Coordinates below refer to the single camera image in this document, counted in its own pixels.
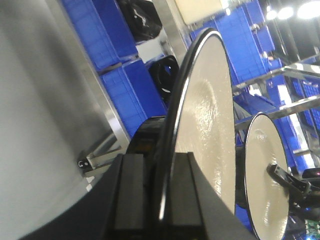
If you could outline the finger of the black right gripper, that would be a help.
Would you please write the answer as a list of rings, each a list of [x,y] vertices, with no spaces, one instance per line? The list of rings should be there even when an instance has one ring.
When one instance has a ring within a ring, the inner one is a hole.
[[[293,194],[308,194],[311,191],[310,183],[297,179],[278,164],[269,164],[266,171],[274,181],[287,188]]]

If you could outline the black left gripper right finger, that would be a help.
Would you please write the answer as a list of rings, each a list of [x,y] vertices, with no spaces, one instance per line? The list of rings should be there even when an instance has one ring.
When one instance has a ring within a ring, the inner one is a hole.
[[[250,232],[228,209],[193,153],[177,153],[170,182],[171,240],[248,240]]]

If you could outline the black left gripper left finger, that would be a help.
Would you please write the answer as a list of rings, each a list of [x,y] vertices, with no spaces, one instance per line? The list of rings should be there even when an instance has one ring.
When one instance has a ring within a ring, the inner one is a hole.
[[[142,154],[120,157],[120,171],[105,233],[106,240],[142,240],[145,230],[145,165]]]

